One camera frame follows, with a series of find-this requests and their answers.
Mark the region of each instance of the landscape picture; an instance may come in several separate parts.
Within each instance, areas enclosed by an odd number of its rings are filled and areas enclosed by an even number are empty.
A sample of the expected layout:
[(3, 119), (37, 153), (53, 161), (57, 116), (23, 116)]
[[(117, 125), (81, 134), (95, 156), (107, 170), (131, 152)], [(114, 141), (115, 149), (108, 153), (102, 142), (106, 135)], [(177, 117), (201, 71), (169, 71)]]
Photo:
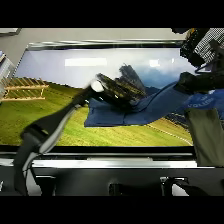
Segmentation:
[[(96, 74), (102, 73), (117, 82), (122, 82), (123, 77), (127, 75), (129, 88), (137, 87), (140, 92), (135, 94), (139, 97), (138, 94), (152, 95), (167, 84), (177, 81), (183, 71), (193, 73), (194, 68), (179, 56), (179, 49), (27, 51), (11, 80), (14, 87), (10, 83), (10, 87), (5, 87), (10, 91), (7, 95), (4, 93), (4, 100), (0, 105), (0, 144), (20, 145), (20, 133), (27, 125), (67, 105), (95, 78)], [(135, 79), (133, 82), (134, 78), (130, 78), (133, 77), (131, 73), (136, 74), (139, 80)], [(20, 89), (16, 92), (15, 86), (19, 83), (26, 85), (29, 92)], [(88, 112), (86, 104), (72, 115), (57, 145), (189, 146), (193, 144), (180, 108), (179, 112), (173, 111), (143, 126), (84, 127)]]

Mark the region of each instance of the green cloth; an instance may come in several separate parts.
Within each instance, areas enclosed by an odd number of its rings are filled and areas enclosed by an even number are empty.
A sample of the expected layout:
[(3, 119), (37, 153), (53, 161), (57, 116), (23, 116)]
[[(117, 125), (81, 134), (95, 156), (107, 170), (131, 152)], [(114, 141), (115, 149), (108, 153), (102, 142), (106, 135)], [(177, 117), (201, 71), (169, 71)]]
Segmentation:
[(198, 166), (224, 166), (224, 131), (216, 109), (185, 111)]

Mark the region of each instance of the hillside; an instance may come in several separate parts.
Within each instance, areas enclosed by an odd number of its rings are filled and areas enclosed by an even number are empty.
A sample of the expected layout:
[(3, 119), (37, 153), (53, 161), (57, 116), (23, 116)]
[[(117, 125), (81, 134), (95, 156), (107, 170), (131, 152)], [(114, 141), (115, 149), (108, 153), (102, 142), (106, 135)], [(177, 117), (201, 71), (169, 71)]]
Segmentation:
[[(79, 89), (48, 83), (44, 90), (46, 100), (27, 102), (3, 102), (0, 106), (0, 144), (19, 145), (23, 128), (34, 120), (49, 115), (70, 102)], [(79, 109), (65, 127), (57, 145), (79, 146), (186, 146), (186, 142), (154, 130), (148, 126), (113, 128), (84, 128), (88, 107)], [(190, 139), (189, 133), (166, 119), (154, 126)]]

